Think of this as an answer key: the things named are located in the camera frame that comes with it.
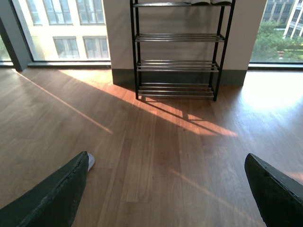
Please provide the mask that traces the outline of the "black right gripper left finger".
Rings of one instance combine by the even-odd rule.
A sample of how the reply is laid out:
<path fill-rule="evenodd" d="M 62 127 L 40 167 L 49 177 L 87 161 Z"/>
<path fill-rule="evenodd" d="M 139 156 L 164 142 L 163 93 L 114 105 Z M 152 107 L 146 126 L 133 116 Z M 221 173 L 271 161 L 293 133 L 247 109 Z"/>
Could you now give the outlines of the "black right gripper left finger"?
<path fill-rule="evenodd" d="M 86 151 L 0 210 L 2 227 L 70 227 L 86 186 Z"/>

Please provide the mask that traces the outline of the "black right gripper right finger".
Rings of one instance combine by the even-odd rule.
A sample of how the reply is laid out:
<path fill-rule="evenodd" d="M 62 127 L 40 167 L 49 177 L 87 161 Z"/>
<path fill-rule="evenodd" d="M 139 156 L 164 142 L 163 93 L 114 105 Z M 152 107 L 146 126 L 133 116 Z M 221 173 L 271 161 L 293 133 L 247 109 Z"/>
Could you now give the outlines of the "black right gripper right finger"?
<path fill-rule="evenodd" d="M 303 186 L 261 158 L 249 153 L 245 173 L 267 227 L 303 225 Z"/>

